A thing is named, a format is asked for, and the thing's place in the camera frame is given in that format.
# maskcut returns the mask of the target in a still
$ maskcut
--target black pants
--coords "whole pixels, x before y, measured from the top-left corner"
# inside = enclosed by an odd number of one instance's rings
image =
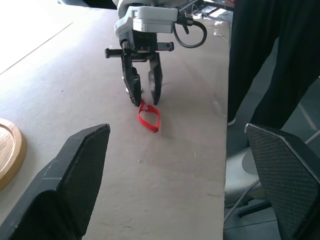
[[[237,0],[229,62],[228,122],[279,37],[270,86],[251,123],[281,129],[320,75],[320,0]]]

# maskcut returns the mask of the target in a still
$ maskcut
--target table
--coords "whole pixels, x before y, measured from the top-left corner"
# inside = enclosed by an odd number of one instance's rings
[[[116,20],[116,11],[90,10],[0,75],[0,117],[27,140],[21,170],[0,192],[0,223],[69,136],[108,123],[102,184],[83,239],[222,239],[229,47],[214,31],[226,26],[204,21],[208,39],[196,49],[159,36],[176,48],[160,54],[161,124],[152,133],[137,120],[120,59],[105,59],[105,48],[119,47]],[[196,42],[200,32],[192,27],[181,38]],[[152,103],[149,64],[137,69]]]

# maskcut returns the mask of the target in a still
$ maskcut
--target red loop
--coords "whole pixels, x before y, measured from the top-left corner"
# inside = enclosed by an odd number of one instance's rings
[[[156,122],[156,125],[152,125],[149,122],[145,121],[141,116],[140,113],[142,111],[148,112],[148,113],[154,113],[158,116],[158,120]],[[140,108],[139,108],[139,112],[138,112],[138,120],[139,122],[145,126],[147,129],[150,129],[151,131],[153,131],[154,133],[158,132],[159,130],[159,125],[160,125],[160,112],[158,109],[156,109],[154,106],[152,105],[147,105],[146,102],[141,99],[141,104],[140,104]]]

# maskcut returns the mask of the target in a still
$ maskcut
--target round wooden plate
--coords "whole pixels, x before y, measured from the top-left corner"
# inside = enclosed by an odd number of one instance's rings
[[[19,129],[0,118],[0,191],[14,178],[25,160],[27,144]]]

